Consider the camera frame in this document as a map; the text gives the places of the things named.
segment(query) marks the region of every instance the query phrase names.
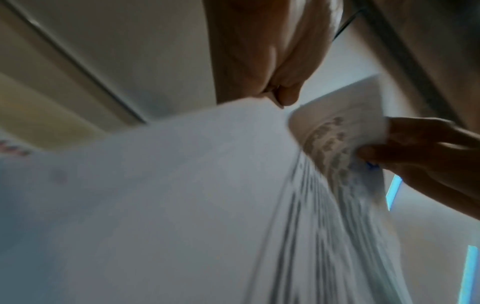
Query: white paper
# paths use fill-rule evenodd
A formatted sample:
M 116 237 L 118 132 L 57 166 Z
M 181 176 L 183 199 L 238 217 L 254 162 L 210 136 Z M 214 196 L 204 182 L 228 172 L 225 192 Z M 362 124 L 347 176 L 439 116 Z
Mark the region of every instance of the white paper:
M 382 173 L 352 157 L 384 139 L 380 104 L 367 79 L 291 116 L 242 100 L 2 164 L 2 302 L 409 303 Z M 344 135 L 322 175 L 301 147 L 318 162 L 325 123 Z M 370 242 L 348 233 L 340 191 L 360 195 Z

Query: hand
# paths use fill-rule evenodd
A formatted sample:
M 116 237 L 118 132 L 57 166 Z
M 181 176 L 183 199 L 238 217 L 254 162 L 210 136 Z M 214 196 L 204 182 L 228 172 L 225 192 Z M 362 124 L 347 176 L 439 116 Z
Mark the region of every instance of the hand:
M 203 0 L 219 103 L 273 91 L 295 103 L 325 57 L 343 0 Z
M 399 175 L 415 190 L 480 219 L 480 135 L 433 118 L 390 118 L 385 145 L 360 158 Z

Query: paper sheet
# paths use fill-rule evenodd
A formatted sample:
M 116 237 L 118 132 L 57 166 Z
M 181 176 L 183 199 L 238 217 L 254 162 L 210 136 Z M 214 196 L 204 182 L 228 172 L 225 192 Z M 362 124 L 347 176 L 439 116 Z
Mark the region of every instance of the paper sheet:
M 384 138 L 380 104 L 367 79 L 3 163 L 0 298 L 408 304 L 382 173 L 352 156 Z

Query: blue light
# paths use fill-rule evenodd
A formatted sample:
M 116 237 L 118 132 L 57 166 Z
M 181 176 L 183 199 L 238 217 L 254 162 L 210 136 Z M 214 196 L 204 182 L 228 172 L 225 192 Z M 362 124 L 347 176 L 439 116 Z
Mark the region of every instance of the blue light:
M 463 278 L 461 279 L 460 294 L 458 295 L 458 304 L 470 304 L 478 258 L 479 249 L 475 246 L 468 246 Z
M 386 193 L 386 205 L 389 210 L 392 208 L 392 204 L 394 203 L 395 196 L 397 195 L 401 184 L 402 178 L 400 178 L 398 175 L 395 175 L 391 181 L 390 188 Z

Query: finger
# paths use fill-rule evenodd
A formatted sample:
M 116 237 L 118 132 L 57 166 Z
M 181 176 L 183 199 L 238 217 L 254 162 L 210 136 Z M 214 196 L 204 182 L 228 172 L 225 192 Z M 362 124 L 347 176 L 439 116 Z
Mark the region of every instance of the finger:
M 480 204 L 477 200 L 439 183 L 425 171 L 415 167 L 397 166 L 393 172 L 416 191 L 456 211 L 480 219 Z
M 389 119 L 389 138 L 402 144 L 445 142 L 480 147 L 480 136 L 440 118 Z
M 283 106 L 291 106 L 299 99 L 303 84 L 303 82 L 299 82 L 288 88 L 279 86 L 275 92 L 276 99 Z
M 361 147 L 357 155 L 363 160 L 379 164 L 410 164 L 430 170 L 472 170 L 480 167 L 480 151 L 443 144 Z

